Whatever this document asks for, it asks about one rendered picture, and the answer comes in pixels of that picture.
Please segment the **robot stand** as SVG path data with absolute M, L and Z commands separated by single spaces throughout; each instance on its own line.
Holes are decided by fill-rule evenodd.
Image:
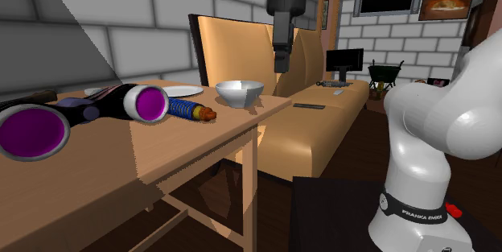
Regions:
M 502 252 L 447 184 L 293 178 L 290 252 Z

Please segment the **orange wall picture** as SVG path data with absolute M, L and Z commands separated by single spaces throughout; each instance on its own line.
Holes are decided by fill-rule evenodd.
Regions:
M 466 19 L 472 0 L 422 0 L 419 21 Z

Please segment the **white plate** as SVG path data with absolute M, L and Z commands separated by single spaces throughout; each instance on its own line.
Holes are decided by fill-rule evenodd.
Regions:
M 176 85 L 163 87 L 168 97 L 190 97 L 202 93 L 204 89 L 195 85 Z

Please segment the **tan sofa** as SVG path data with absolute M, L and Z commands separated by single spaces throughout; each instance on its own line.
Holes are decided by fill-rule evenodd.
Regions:
M 318 86 L 323 55 L 317 31 L 294 30 L 289 71 L 276 73 L 271 25 L 196 14 L 188 18 L 203 85 L 258 81 L 265 95 L 292 100 L 258 125 L 258 169 L 284 180 L 321 176 L 368 100 L 368 82 Z M 334 95 L 337 89 L 344 92 Z M 304 109 L 294 103 L 326 107 Z

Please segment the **dark brown stick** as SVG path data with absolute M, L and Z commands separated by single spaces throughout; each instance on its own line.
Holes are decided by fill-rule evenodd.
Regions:
M 0 111 L 7 109 L 14 105 L 20 104 L 43 104 L 52 101 L 57 101 L 57 94 L 53 90 L 45 90 L 42 92 L 34 93 L 29 96 L 15 98 L 9 101 L 0 102 Z

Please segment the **blue tool with orange tip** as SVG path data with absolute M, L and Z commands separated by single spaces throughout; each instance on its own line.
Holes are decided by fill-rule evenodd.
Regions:
M 168 114 L 192 121 L 209 122 L 216 119 L 216 112 L 193 101 L 169 98 Z

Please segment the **black monitor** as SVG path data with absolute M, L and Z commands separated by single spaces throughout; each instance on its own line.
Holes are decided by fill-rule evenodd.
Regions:
M 326 71 L 339 72 L 339 81 L 345 83 L 347 72 L 363 70 L 363 48 L 327 50 Z

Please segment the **wooden door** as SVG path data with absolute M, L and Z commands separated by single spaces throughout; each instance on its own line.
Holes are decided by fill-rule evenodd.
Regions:
M 331 80 L 332 72 L 326 71 L 326 50 L 334 50 L 339 40 L 339 22 L 343 0 L 318 0 L 316 31 L 323 55 L 323 80 Z

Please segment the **black binoculars with purple lenses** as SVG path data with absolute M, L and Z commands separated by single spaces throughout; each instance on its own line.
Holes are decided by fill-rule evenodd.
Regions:
M 156 123 L 168 107 L 163 88 L 136 84 L 114 85 L 82 98 L 14 105 L 0 111 L 0 153 L 14 161 L 40 161 L 65 147 L 74 126 L 98 118 Z

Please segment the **wooden table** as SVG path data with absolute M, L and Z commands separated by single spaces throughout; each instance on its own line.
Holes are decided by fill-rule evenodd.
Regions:
M 0 252 L 80 252 L 158 200 L 178 213 L 131 252 L 143 252 L 185 217 L 256 252 L 257 126 L 290 99 L 262 95 L 234 109 L 207 87 L 195 100 L 216 111 L 214 122 L 100 118 L 74 127 L 66 146 L 43 161 L 0 155 Z M 172 196 L 234 151 L 243 155 L 241 232 Z

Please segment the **black pot on stand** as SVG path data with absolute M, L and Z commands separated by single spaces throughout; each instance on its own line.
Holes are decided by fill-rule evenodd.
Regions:
M 373 60 L 372 64 L 368 66 L 369 75 L 371 77 L 371 81 L 369 83 L 370 88 L 376 89 L 377 83 L 382 81 L 385 83 L 384 90 L 395 87 L 397 75 L 401 71 L 403 63 L 404 61 L 402 61 L 398 66 L 375 65 L 375 60 Z

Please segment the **white bowl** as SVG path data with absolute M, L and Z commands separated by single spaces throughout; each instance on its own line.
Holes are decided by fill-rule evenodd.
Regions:
M 222 81 L 215 86 L 218 94 L 233 108 L 251 106 L 264 87 L 263 83 L 257 81 Z

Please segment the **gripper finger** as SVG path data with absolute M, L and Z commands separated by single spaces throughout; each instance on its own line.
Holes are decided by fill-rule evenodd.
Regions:
M 276 11 L 273 28 L 274 71 L 276 73 L 289 71 L 293 36 L 294 25 L 291 22 L 290 12 Z

